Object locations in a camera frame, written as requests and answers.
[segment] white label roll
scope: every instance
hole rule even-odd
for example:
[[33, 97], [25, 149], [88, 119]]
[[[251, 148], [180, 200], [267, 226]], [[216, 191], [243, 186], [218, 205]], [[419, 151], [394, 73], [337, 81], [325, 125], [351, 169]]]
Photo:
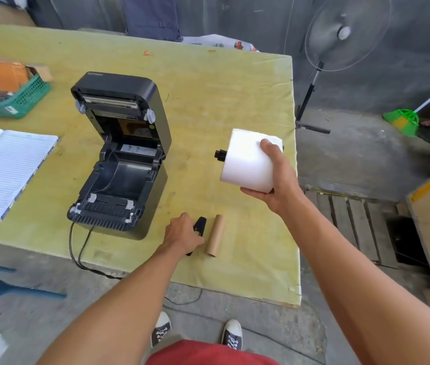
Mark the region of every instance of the white label roll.
[[232, 130], [220, 180], [269, 193], [273, 189], [273, 163], [260, 147], [264, 138], [283, 151], [283, 140], [278, 137], [243, 129]]

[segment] cardboard tube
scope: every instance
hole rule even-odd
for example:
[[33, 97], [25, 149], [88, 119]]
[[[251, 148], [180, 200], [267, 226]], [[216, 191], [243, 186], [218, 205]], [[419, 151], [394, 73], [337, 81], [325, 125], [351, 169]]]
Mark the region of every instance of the cardboard tube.
[[223, 231], [225, 229], [225, 218], [223, 215], [215, 216], [215, 222], [213, 223], [212, 232], [210, 232], [210, 237], [208, 237], [208, 243], [205, 248], [205, 253], [217, 257], [218, 247], [222, 240]]

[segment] standing fan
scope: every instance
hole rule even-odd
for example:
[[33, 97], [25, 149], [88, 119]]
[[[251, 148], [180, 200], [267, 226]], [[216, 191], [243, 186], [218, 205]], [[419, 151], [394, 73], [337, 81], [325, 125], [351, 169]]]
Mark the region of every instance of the standing fan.
[[324, 134], [328, 129], [301, 122], [321, 71], [338, 71], [364, 59], [384, 36], [391, 18], [391, 0], [327, 0], [311, 21], [304, 49], [316, 68], [298, 115], [296, 128]]

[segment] forearm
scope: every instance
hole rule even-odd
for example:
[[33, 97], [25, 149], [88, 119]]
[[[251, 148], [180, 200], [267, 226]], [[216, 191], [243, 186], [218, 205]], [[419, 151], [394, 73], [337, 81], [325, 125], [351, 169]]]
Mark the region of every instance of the forearm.
[[37, 365], [138, 364], [178, 260], [158, 249], [76, 318]]
[[430, 363], [430, 308], [390, 279], [303, 195], [282, 214], [360, 361]]

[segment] printer lid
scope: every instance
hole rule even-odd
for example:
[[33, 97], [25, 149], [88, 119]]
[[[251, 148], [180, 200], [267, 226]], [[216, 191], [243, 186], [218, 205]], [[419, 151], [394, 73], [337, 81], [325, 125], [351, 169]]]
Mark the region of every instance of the printer lid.
[[171, 135], [151, 79], [88, 72], [71, 92], [104, 141], [168, 153]]

